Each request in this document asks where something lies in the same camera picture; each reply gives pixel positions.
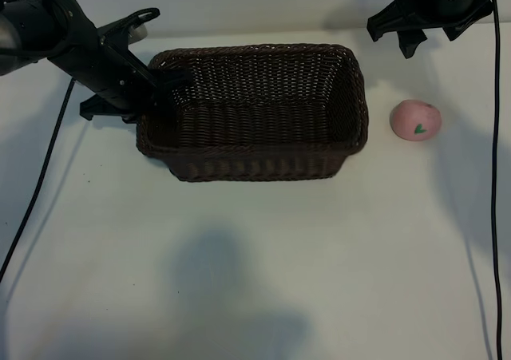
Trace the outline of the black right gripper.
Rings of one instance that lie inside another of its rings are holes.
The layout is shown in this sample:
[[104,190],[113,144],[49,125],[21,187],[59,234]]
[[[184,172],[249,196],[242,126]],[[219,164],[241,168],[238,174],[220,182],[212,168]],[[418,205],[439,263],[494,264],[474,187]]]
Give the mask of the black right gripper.
[[366,28],[373,41],[396,33],[405,59],[414,56],[427,36],[425,30],[444,28],[450,41],[456,40],[477,19],[475,14],[488,0],[394,0],[368,18]]

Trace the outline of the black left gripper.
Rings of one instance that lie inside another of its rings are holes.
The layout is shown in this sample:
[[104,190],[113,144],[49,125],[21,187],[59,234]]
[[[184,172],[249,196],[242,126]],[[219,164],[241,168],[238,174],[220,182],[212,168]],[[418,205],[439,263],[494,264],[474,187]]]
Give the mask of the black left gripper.
[[157,8],[138,10],[97,28],[76,0],[53,0],[53,5],[62,12],[66,36],[49,61],[94,92],[80,104],[81,117],[90,121],[113,116],[133,123],[148,110],[158,117],[176,115],[170,92],[191,85],[192,74],[187,69],[162,69],[156,78],[129,51],[129,29],[158,17]]

